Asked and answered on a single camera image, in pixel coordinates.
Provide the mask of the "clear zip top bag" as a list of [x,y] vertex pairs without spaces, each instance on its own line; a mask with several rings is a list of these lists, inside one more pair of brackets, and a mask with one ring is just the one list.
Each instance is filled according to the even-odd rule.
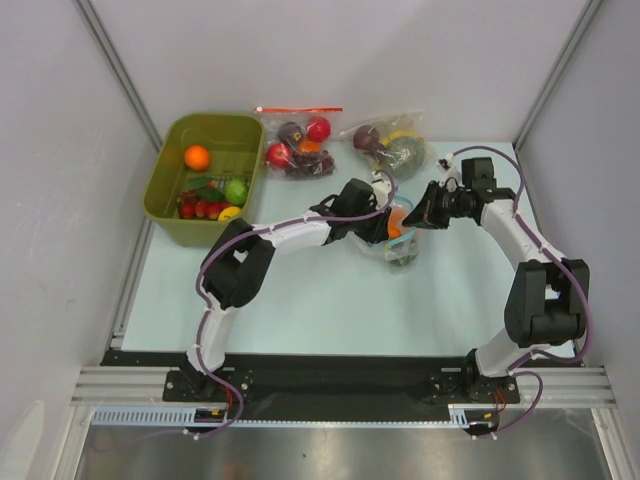
[[[404,209],[408,212],[408,214],[413,210],[413,203],[403,196],[396,196],[395,199],[391,203],[391,210],[394,208]],[[407,255],[407,254],[416,254],[418,257],[419,254],[419,245],[418,245],[418,237],[415,228],[410,228],[411,231],[399,238],[388,240],[384,243],[379,243],[375,245],[366,244],[364,241],[355,237],[354,242],[359,248],[359,250],[368,257],[376,258],[378,260],[383,261],[391,271],[400,272],[407,267],[398,268],[393,267],[390,264],[390,261],[399,256]]]

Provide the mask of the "green fake fruit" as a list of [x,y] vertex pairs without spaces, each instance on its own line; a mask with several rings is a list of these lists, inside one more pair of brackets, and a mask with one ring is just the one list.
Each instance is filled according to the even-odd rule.
[[241,179],[230,180],[225,187],[226,201],[235,206],[244,206],[248,194],[249,186]]

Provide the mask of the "yellow fake lemon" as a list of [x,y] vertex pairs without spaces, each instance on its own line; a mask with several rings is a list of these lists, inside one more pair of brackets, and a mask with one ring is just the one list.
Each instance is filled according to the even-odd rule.
[[242,209],[240,207],[228,206],[219,212],[217,220],[220,222],[229,221],[236,218],[241,212]]

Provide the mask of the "orange fake fruit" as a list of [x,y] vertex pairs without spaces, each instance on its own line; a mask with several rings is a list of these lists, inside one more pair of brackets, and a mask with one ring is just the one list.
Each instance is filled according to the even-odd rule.
[[209,151],[200,145],[192,145],[184,152],[184,163],[193,171],[206,171],[211,164]]
[[387,222],[387,232],[390,240],[399,238],[411,231],[409,227],[403,225],[403,221],[408,215],[408,212],[404,209],[394,208]]

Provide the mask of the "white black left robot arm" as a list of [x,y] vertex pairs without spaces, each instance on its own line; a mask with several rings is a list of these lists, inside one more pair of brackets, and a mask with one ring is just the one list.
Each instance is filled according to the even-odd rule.
[[372,242],[386,238],[384,224],[398,187],[379,171],[369,183],[353,178],[342,191],[309,207],[302,215],[270,224],[231,221],[209,251],[196,277],[195,289],[204,301],[196,339],[187,350],[192,369],[185,388],[199,400],[214,397],[219,388],[242,394],[216,372],[239,309],[259,293],[272,260],[302,249],[320,247],[354,233]]

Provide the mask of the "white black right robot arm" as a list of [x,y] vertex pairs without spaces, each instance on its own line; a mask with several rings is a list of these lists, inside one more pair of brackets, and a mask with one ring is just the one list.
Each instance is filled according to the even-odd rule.
[[473,401],[493,394],[527,361],[542,356],[566,364],[552,346],[580,340],[590,343],[593,317],[588,302],[590,270],[553,247],[520,212],[522,187],[499,186],[489,157],[468,158],[459,167],[448,155],[439,160],[442,177],[428,183],[407,227],[445,230],[454,219],[468,218],[488,233],[514,270],[504,307],[504,327],[488,343],[469,352],[461,373],[463,393]]

